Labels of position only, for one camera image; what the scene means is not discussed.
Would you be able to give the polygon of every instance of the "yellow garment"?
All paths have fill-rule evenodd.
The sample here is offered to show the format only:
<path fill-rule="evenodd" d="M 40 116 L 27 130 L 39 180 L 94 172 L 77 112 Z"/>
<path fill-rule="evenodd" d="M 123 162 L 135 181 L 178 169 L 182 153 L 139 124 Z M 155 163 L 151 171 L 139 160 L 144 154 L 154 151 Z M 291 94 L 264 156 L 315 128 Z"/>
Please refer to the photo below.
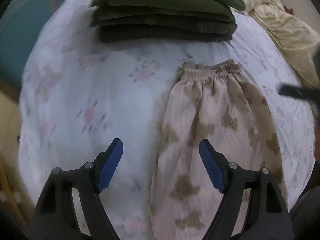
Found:
<path fill-rule="evenodd" d="M 319 88 L 313 57 L 320 35 L 284 11 L 280 0 L 243 0 L 249 13 L 269 34 L 306 86 Z"/>

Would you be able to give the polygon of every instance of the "silver bolt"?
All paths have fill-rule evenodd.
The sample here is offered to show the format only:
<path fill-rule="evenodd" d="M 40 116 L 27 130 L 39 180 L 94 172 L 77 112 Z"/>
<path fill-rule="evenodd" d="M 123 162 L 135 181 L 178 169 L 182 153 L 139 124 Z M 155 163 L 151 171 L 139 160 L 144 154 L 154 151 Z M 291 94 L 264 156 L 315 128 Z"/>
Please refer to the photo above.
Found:
<path fill-rule="evenodd" d="M 52 170 L 52 173 L 53 173 L 53 174 L 58 174 L 60 171 L 61 171 L 61 168 L 54 168 L 54 169 Z"/>
<path fill-rule="evenodd" d="M 262 171 L 263 174 L 269 174 L 270 173 L 268 168 L 262 168 L 261 171 Z"/>
<path fill-rule="evenodd" d="M 91 168 L 93 167 L 93 163 L 88 162 L 88 163 L 86 163 L 86 164 L 84 165 L 84 167 L 85 167 L 86 169 L 91 169 Z"/>
<path fill-rule="evenodd" d="M 238 164 L 231 162 L 231 163 L 229 163 L 229 167 L 232 169 L 236 169 L 236 168 L 238 168 Z"/>

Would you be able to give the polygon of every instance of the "white bed sheet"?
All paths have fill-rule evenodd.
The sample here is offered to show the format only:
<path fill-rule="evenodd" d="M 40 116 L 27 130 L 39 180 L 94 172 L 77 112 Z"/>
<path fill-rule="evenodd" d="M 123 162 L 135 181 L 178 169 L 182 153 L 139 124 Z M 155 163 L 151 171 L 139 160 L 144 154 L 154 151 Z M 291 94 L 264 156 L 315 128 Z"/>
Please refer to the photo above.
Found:
<path fill-rule="evenodd" d="M 291 209 L 315 162 L 313 116 L 308 103 L 277 94 L 280 82 L 300 82 L 259 24 L 234 12 L 232 41 L 103 44 L 89 27 L 95 10 L 90 2 L 65 0 L 42 29 L 23 73 L 18 168 L 33 204 L 54 167 L 77 169 L 121 138 L 123 157 L 100 198 L 121 239 L 152 239 L 149 199 L 159 120 L 178 69 L 186 60 L 214 65 L 234 59 L 267 99 Z M 81 214 L 79 223 L 87 232 Z"/>

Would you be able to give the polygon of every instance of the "blue gripper pad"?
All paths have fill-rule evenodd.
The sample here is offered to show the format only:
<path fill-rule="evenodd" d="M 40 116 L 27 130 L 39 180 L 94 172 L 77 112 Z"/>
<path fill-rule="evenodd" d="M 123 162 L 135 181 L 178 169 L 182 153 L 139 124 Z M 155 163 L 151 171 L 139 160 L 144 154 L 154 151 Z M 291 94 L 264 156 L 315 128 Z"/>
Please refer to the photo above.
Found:
<path fill-rule="evenodd" d="M 110 184 L 113 174 L 123 152 L 123 143 L 120 139 L 114 139 L 109 148 L 99 153 L 94 160 L 94 176 L 98 193 L 101 193 Z"/>
<path fill-rule="evenodd" d="M 199 153 L 213 187 L 224 194 L 228 186 L 227 159 L 223 154 L 216 152 L 207 139 L 200 142 Z"/>

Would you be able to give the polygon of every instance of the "elastic waistband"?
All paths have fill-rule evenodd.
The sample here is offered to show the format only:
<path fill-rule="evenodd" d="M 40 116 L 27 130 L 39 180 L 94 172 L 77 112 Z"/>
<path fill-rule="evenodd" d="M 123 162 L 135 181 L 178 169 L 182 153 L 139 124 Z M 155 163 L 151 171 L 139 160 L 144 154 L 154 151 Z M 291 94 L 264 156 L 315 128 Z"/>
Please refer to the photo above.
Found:
<path fill-rule="evenodd" d="M 179 73 L 179 80 L 199 81 L 223 77 L 230 73 L 242 73 L 241 68 L 233 59 L 219 63 L 214 66 L 205 66 L 186 61 Z"/>

